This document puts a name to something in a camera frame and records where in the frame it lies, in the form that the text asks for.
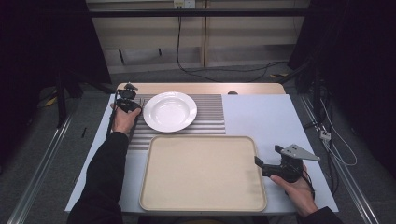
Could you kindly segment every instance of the white plate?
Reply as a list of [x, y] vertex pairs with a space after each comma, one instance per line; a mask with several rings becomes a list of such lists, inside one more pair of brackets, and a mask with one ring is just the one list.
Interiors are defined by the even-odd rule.
[[190, 96], [176, 91], [151, 98], [143, 110], [147, 125], [159, 132], [172, 133], [189, 126], [197, 115], [197, 105]]

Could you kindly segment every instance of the white table surface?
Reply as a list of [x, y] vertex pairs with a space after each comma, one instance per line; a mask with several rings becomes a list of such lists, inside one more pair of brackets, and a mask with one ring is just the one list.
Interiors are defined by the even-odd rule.
[[[296, 114], [290, 97], [279, 95], [222, 95], [226, 134], [247, 135], [254, 139], [259, 157], [268, 164], [280, 164], [280, 154], [274, 150], [275, 145], [288, 147], [296, 144], [313, 153], [303, 126]], [[81, 170], [78, 182], [65, 208], [69, 212], [78, 200], [84, 185], [86, 170], [93, 155], [106, 138], [106, 129], [111, 114], [108, 107], [93, 140], [87, 160]], [[140, 207], [139, 197], [146, 167], [148, 152], [130, 150], [126, 156], [125, 177], [119, 201], [125, 213], [146, 213]], [[338, 208], [326, 183], [325, 177], [316, 161], [304, 161], [316, 190], [316, 204], [319, 208], [329, 206], [334, 212]], [[267, 206], [262, 211], [265, 215], [286, 215], [295, 212], [285, 191], [263, 177], [267, 196]]]

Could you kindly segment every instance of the black curtain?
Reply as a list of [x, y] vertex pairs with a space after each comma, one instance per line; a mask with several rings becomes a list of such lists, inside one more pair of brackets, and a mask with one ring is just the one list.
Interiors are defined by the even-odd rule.
[[0, 1], [0, 162], [23, 137], [42, 88], [82, 74], [110, 83], [105, 58], [88, 17], [43, 17], [41, 9], [88, 10], [85, 0]]
[[[325, 1], [312, 1], [312, 4]], [[394, 63], [396, 62], [396, 15], [391, 1], [345, 0], [339, 8], [341, 22], [332, 31], [319, 56], [319, 74], [348, 120], [373, 155], [396, 177], [396, 150], [392, 144], [396, 110]], [[300, 66], [317, 47], [318, 34], [329, 21], [309, 19], [290, 67]], [[313, 78], [304, 78], [310, 86]]]

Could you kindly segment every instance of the black sleeve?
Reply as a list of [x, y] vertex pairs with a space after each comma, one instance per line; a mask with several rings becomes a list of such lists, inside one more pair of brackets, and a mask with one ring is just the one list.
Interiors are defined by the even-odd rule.
[[98, 148], [87, 169], [84, 190], [67, 223], [122, 223], [122, 191], [128, 137], [112, 133]]
[[335, 213], [329, 208], [324, 207], [317, 212], [303, 218], [304, 224], [343, 224], [344, 222], [338, 218]]

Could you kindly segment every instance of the white wire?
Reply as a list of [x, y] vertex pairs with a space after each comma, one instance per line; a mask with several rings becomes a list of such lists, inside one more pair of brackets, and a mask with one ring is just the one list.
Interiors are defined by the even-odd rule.
[[340, 139], [346, 144], [346, 146], [348, 147], [349, 151], [352, 153], [353, 157], [355, 158], [355, 162], [354, 162], [354, 163], [346, 163], [346, 162], [344, 162], [344, 160], [343, 160], [341, 157], [337, 157], [337, 156], [335, 155], [335, 153], [330, 149], [329, 141], [323, 140], [324, 146], [326, 147], [326, 149], [327, 149], [329, 152], [331, 152], [331, 153], [334, 155], [334, 157], [335, 157], [338, 161], [340, 161], [340, 162], [343, 163], [344, 165], [353, 166], [353, 165], [358, 164], [358, 158], [356, 157], [356, 155], [355, 155], [355, 153], [353, 152], [352, 148], [349, 146], [349, 144], [346, 142], [346, 140], [344, 140], [344, 138], [341, 137], [341, 135], [337, 132], [337, 130], [335, 130], [334, 126], [332, 125], [332, 121], [330, 120], [330, 116], [329, 116], [329, 114], [327, 113], [326, 106], [323, 104], [323, 101], [322, 101], [322, 100], [320, 100], [320, 102], [321, 102], [322, 105], [323, 105], [324, 112], [326, 113], [327, 119], [329, 120], [329, 123], [330, 123], [330, 125], [332, 126], [332, 129], [333, 129], [334, 132], [338, 135], [338, 137], [340, 137]]

